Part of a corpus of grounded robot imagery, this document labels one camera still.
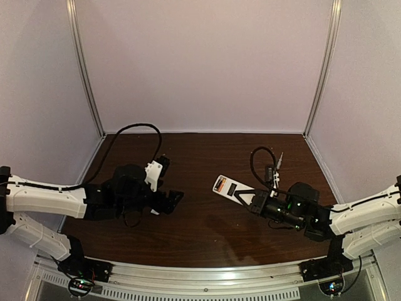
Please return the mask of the small silver screwdriver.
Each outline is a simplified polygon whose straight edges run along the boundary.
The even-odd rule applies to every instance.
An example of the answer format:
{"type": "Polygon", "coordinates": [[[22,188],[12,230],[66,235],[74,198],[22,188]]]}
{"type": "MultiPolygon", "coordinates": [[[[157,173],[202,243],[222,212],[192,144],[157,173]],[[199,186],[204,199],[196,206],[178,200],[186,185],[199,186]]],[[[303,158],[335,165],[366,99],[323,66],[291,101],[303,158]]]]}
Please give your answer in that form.
{"type": "Polygon", "coordinates": [[[282,164],[282,161],[283,161],[283,154],[284,154],[284,152],[281,153],[281,155],[280,155],[280,157],[279,157],[279,159],[277,161],[277,164],[276,164],[277,170],[280,169],[280,167],[281,167],[281,164],[282,164]]]}

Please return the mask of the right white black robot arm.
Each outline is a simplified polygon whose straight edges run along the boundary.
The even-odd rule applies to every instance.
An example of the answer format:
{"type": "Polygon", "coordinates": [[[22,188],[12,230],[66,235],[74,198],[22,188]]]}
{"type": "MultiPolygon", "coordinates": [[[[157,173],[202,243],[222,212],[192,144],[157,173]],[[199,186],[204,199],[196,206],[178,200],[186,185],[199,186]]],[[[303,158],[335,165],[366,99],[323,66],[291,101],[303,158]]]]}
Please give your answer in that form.
{"type": "Polygon", "coordinates": [[[381,247],[400,237],[400,182],[373,196],[345,204],[323,206],[319,192],[297,182],[284,192],[268,182],[254,189],[233,179],[221,179],[215,192],[244,206],[251,214],[303,231],[312,241],[330,241],[324,263],[338,266],[349,263],[366,251],[381,247]]]}

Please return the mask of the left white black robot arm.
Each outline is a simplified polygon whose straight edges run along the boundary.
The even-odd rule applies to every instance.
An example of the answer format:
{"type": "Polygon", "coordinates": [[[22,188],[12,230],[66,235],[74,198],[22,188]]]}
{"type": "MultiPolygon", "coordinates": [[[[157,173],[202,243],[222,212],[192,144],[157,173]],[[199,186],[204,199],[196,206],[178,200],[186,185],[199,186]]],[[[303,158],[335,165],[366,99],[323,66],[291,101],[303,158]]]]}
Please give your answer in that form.
{"type": "Polygon", "coordinates": [[[32,248],[52,256],[63,268],[83,270],[89,264],[79,239],[58,234],[27,216],[41,212],[75,219],[102,221],[125,218],[150,208],[170,214],[184,197],[181,191],[160,190],[166,167],[152,161],[146,167],[118,166],[101,184],[60,186],[29,182],[1,167],[1,234],[15,235],[32,248]]]}

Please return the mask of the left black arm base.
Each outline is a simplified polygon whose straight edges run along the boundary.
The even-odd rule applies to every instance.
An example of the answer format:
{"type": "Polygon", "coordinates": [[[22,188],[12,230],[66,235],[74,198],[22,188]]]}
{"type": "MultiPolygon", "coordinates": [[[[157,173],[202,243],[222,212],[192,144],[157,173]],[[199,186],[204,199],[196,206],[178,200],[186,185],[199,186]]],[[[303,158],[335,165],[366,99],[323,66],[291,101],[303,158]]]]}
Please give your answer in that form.
{"type": "Polygon", "coordinates": [[[63,261],[54,260],[58,271],[68,277],[67,289],[73,297],[86,297],[96,287],[97,282],[109,281],[113,264],[107,261],[89,258],[73,259],[69,257],[63,261]]]}

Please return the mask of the white remote control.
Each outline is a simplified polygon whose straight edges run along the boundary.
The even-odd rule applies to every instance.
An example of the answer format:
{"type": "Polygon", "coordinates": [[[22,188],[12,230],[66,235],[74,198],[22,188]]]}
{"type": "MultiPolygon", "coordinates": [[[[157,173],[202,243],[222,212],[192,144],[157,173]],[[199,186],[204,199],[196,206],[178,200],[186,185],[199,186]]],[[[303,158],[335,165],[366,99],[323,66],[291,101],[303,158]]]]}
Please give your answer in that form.
{"type": "Polygon", "coordinates": [[[233,179],[231,179],[231,178],[229,178],[227,176],[224,176],[224,175],[219,175],[217,177],[215,183],[212,186],[212,192],[214,192],[214,193],[222,196],[223,198],[226,198],[226,199],[228,199],[228,200],[230,200],[230,201],[232,201],[234,203],[240,204],[240,205],[242,205],[242,203],[241,203],[240,200],[238,200],[237,197],[235,197],[234,193],[236,191],[250,191],[250,190],[253,190],[253,189],[254,189],[253,187],[247,186],[247,185],[245,185],[245,184],[243,184],[241,182],[233,180],[233,179]],[[217,192],[214,189],[214,187],[216,185],[217,180],[220,177],[225,177],[226,178],[226,183],[225,183],[223,189],[221,190],[221,192],[217,192]]]}

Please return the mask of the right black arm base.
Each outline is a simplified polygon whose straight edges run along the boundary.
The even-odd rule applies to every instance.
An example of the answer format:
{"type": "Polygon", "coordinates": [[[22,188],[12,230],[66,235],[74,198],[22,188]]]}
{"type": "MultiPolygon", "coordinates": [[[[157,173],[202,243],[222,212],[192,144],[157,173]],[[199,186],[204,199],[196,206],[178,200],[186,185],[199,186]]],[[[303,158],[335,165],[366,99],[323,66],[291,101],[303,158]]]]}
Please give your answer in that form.
{"type": "Polygon", "coordinates": [[[353,262],[342,255],[326,256],[303,261],[299,264],[299,269],[304,282],[316,280],[320,292],[333,298],[343,293],[344,273],[353,270],[353,262]]]}

